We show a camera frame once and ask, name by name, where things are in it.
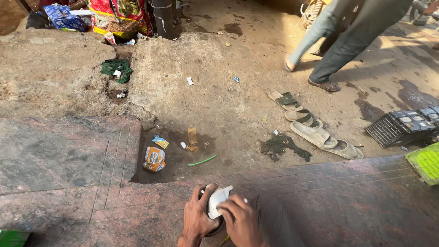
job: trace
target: blue box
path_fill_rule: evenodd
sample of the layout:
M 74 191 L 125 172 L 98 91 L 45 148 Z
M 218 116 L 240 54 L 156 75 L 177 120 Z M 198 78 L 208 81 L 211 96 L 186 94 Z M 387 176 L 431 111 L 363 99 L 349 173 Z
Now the blue box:
M 47 16 L 49 16 L 49 20 L 57 29 L 74 29 L 80 32 L 85 32 L 83 21 L 79 16 L 72 15 L 70 13 L 69 6 L 52 4 L 49 6 L 44 6 L 44 11 L 46 12 Z

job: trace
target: person's leg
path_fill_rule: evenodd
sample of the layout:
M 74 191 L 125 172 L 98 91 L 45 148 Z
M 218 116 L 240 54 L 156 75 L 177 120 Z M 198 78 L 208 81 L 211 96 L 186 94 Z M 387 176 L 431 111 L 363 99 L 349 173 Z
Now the person's leg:
M 411 2 L 412 0 L 365 0 L 355 21 L 314 68 L 309 76 L 309 83 L 328 84 L 331 74 L 354 59 L 378 35 L 404 17 Z
M 327 5 L 315 22 L 309 27 L 299 46 L 291 53 L 288 60 L 291 65 L 296 66 L 303 54 L 315 44 L 320 38 L 331 35 L 337 24 L 342 20 L 346 10 L 352 10 L 356 4 L 353 0 L 333 0 Z
M 249 203 L 258 215 L 259 229 L 270 247 L 305 246 L 277 197 L 260 194 Z

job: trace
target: lime green plastic object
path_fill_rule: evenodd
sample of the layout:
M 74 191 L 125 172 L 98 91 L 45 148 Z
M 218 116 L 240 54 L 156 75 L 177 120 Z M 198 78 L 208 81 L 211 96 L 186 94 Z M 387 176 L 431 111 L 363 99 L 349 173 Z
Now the lime green plastic object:
M 428 185 L 439 184 L 439 142 L 405 157 Z
M 30 232 L 0 229 L 0 247 L 23 247 Z

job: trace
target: green rag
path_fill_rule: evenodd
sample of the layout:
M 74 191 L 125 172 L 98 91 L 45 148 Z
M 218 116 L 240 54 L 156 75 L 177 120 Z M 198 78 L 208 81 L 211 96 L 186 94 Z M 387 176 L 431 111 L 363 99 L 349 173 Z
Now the green rag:
M 271 139 L 266 142 L 262 142 L 261 144 L 261 152 L 272 152 L 274 154 L 282 155 L 285 153 L 285 148 L 289 148 L 297 153 L 299 157 L 304 158 L 306 162 L 309 162 L 309 158 L 311 157 L 311 154 L 308 151 L 296 146 L 293 139 L 285 134 L 271 134 Z
M 108 59 L 102 63 L 102 74 L 112 75 L 116 70 L 122 72 L 120 78 L 116 80 L 119 83 L 127 82 L 133 72 L 127 59 Z

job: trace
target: car battery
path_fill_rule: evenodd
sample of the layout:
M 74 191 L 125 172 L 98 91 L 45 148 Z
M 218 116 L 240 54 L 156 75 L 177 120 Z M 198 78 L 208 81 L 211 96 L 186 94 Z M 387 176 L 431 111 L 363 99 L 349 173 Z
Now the car battery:
M 426 120 L 434 122 L 439 126 L 439 105 L 417 110 Z
M 382 148 L 405 145 L 432 132 L 438 126 L 416 110 L 390 112 L 366 128 Z

